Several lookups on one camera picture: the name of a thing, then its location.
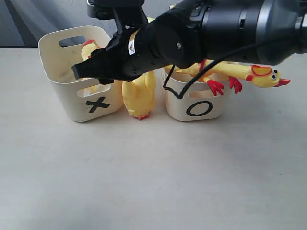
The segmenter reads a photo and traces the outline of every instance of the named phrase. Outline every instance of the gray backdrop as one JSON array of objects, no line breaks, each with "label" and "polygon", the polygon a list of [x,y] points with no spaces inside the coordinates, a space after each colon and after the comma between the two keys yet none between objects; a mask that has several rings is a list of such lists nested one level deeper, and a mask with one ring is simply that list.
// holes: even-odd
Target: gray backdrop
[{"label": "gray backdrop", "polygon": [[[157,17],[180,0],[145,0],[149,17]],[[91,19],[86,0],[0,0],[0,46],[36,46],[45,34],[81,25],[96,25],[108,34],[116,31],[113,21]]]}]

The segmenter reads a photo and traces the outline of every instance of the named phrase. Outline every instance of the robotic arm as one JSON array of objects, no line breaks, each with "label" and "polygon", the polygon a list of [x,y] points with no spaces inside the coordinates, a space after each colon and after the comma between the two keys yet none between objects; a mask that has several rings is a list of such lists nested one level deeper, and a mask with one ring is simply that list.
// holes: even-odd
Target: robotic arm
[{"label": "robotic arm", "polygon": [[118,31],[106,48],[72,67],[76,79],[132,81],[167,65],[185,69],[234,50],[240,52],[226,60],[266,65],[307,52],[305,0],[183,0],[151,23],[144,0],[87,1],[91,17],[114,19]]}]

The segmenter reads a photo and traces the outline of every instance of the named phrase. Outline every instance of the basket handle hole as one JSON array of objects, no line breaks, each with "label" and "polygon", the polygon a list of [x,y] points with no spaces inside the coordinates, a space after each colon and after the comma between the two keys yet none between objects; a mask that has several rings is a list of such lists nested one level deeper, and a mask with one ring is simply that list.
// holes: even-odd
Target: basket handle hole
[{"label": "basket handle hole", "polygon": [[189,93],[189,98],[192,99],[201,99],[209,97],[215,97],[211,90],[193,91]]},{"label": "basket handle hole", "polygon": [[102,92],[107,92],[111,89],[111,85],[95,85],[85,89],[80,89],[77,92],[78,97],[89,97]]},{"label": "basket handle hole", "polygon": [[59,46],[62,48],[75,46],[79,44],[84,44],[86,42],[86,38],[84,36],[70,37],[63,40],[60,40]]}]

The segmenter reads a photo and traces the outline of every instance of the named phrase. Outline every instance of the white label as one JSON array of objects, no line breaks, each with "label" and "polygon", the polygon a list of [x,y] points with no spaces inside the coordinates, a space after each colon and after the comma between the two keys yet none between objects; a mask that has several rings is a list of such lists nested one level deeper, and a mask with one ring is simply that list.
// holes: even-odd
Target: white label
[{"label": "white label", "polygon": [[129,55],[135,54],[134,40],[128,43]]}]

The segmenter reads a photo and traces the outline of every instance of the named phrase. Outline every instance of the orange beak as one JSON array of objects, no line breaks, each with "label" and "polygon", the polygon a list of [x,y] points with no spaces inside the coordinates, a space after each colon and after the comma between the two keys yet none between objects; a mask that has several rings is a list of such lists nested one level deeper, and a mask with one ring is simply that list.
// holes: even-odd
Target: orange beak
[{"label": "orange beak", "polygon": [[274,87],[279,87],[279,86],[282,86],[282,85],[287,85],[291,82],[291,80],[289,79],[282,79],[280,78],[280,81],[277,85],[275,85]]}]

